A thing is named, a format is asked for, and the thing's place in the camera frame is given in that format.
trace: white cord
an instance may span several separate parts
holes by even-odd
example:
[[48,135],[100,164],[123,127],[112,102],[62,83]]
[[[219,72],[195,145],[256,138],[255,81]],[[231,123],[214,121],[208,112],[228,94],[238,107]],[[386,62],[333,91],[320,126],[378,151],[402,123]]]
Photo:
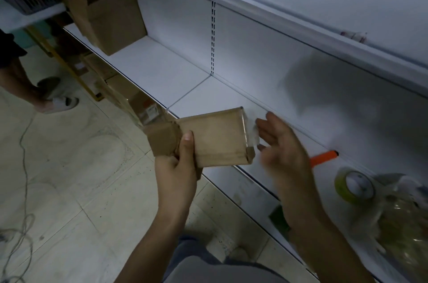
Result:
[[[24,275],[27,272],[27,270],[29,269],[29,265],[31,264],[31,259],[33,258],[33,240],[31,239],[31,237],[27,233],[28,233],[29,229],[31,228],[30,224],[32,224],[34,222],[35,217],[33,214],[27,214],[28,173],[27,173],[27,167],[25,167],[25,148],[22,145],[22,139],[24,139],[24,135],[27,133],[29,126],[33,123],[34,117],[35,116],[33,116],[31,118],[29,124],[27,125],[27,127],[25,128],[24,132],[21,135],[21,138],[19,139],[19,146],[21,147],[22,152],[23,152],[22,153],[22,167],[23,167],[24,173],[25,173],[24,219],[22,221],[21,230],[19,230],[19,229],[0,229],[0,233],[3,233],[3,234],[7,233],[7,232],[19,233],[19,239],[16,242],[15,246],[13,246],[12,250],[10,251],[9,256],[7,258],[7,261],[3,266],[1,283],[17,283],[17,282],[25,283]],[[22,272],[22,274],[19,276],[18,275],[8,276],[7,275],[7,266],[10,262],[10,259],[12,258],[13,254],[21,247],[21,245],[25,239],[27,239],[29,242],[29,253],[30,253],[27,267]]]

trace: orange pen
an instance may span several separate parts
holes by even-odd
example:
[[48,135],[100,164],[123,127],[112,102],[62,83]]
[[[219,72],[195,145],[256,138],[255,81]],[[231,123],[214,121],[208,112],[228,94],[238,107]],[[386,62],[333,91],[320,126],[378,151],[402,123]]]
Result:
[[321,155],[314,156],[311,158],[311,167],[313,168],[316,165],[323,164],[326,161],[335,159],[337,156],[339,156],[339,153],[335,150],[327,151]]

